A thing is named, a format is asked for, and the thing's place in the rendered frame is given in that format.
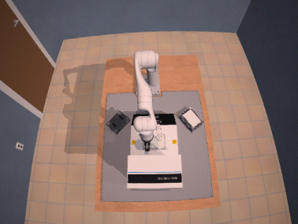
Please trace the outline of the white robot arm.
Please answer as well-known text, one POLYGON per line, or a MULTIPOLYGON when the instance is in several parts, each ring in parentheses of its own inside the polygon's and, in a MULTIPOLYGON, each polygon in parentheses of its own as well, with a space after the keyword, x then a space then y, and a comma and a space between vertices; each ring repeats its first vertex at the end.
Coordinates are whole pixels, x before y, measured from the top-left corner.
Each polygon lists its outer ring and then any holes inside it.
POLYGON ((158 83, 157 77, 158 54, 152 50, 140 50, 134 54, 134 69, 137 88, 137 108, 145 111, 149 116, 138 116, 134 119, 133 125, 135 130, 140 134, 140 138, 149 141, 153 137, 162 140, 161 125, 157 124, 152 106, 152 93, 149 85, 158 83), (156 62, 157 58, 157 62, 156 62), (141 69, 147 69, 147 82, 144 80, 141 69), (143 130, 140 132, 140 130, 143 130), (155 134, 154 132, 155 131, 155 134))

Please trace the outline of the black rectangular frame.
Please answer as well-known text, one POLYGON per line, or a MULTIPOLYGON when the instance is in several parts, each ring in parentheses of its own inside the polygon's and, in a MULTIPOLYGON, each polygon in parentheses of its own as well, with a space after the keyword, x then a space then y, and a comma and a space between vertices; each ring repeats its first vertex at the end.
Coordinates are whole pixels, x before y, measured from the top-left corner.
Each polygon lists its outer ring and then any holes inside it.
POLYGON ((195 113, 195 111, 192 108, 188 108, 185 112, 183 112, 182 114, 179 115, 180 119, 183 121, 183 123, 187 126, 187 128, 193 132, 194 130, 196 130, 197 128, 200 127, 200 125, 203 124, 203 121, 201 120, 201 118, 195 113), (192 112, 199 118, 199 120, 201 121, 198 125, 196 125, 194 128, 190 126, 190 124, 184 119, 184 117, 182 116, 183 114, 185 114, 186 112, 188 112, 189 110, 192 110, 192 112))

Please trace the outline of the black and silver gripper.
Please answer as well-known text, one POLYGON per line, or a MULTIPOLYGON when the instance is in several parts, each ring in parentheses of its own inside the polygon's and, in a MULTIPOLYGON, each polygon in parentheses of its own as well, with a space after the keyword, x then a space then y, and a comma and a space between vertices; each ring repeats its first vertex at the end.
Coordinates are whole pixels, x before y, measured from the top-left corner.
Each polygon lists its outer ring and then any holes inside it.
MULTIPOLYGON (((153 137, 154 138, 154 137, 153 137)), ((143 142, 145 142, 144 143, 144 146, 145 146, 145 151, 150 151, 150 145, 151 145, 151 141, 153 140, 153 138, 151 139, 151 140, 149 140, 149 141, 144 141, 143 140, 143 142), (149 147, 148 147, 149 146, 149 147)))

